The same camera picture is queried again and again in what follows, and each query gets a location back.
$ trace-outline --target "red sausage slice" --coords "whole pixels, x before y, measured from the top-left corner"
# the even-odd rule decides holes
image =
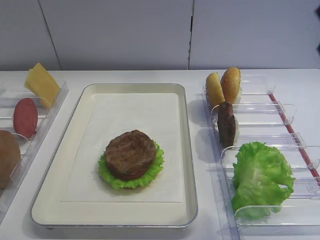
[[[38,111],[31,98],[20,100],[13,113],[13,127],[17,134],[30,138],[36,133]]]

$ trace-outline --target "white table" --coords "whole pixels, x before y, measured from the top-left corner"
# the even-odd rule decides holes
[[[210,173],[213,148],[209,137],[204,106],[199,94],[206,77],[213,70],[172,71],[60,71],[67,82],[69,93],[61,106],[42,146],[33,160],[2,224],[0,239],[223,239],[225,222],[220,222],[216,202],[220,199],[219,180]],[[220,76],[224,70],[217,70]],[[292,124],[295,132],[302,135],[308,145],[320,145],[320,70],[319,69],[264,69],[243,70],[243,74],[267,74],[276,83],[275,97],[278,101],[295,104],[297,113]],[[7,88],[23,85],[27,72],[0,72],[0,82]],[[183,231],[160,230],[104,230],[104,229],[46,229],[36,226],[30,218],[30,207],[35,192],[52,157],[77,99],[87,85],[93,83],[177,83],[185,88],[192,157],[198,197],[198,216],[194,223]],[[273,236],[267,239],[300,239],[301,236]],[[307,235],[303,239],[319,239]],[[245,239],[258,239],[248,236]]]

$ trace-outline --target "lettuce leaf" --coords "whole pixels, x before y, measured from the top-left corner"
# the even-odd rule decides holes
[[[257,220],[277,213],[284,200],[294,192],[296,180],[284,155],[275,147],[261,142],[243,144],[233,164],[233,185],[236,189],[232,198],[234,212],[239,218]]]
[[[154,142],[156,147],[156,156],[153,164],[149,167],[149,169],[146,171],[146,173],[133,180],[121,180],[115,176],[113,176],[110,171],[107,168],[106,162],[105,162],[105,154],[103,153],[100,157],[100,160],[98,162],[99,164],[99,173],[101,177],[106,181],[108,184],[110,184],[114,189],[122,189],[122,188],[132,188],[135,189],[139,186],[144,187],[148,185],[152,180],[156,178],[158,173],[163,169],[162,164],[164,163],[164,151],[160,148],[159,144]]]

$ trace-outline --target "yellow cheese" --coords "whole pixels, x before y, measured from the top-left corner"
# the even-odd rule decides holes
[[[24,86],[38,97],[43,98],[41,99],[41,103],[47,109],[50,109],[54,104],[56,96],[60,91],[60,87],[55,79],[40,63],[37,63],[29,70]]]

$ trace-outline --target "burger patty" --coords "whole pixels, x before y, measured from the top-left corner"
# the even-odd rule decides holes
[[[154,162],[156,146],[145,133],[133,130],[111,140],[104,154],[111,174],[122,180],[132,180],[145,174]]]

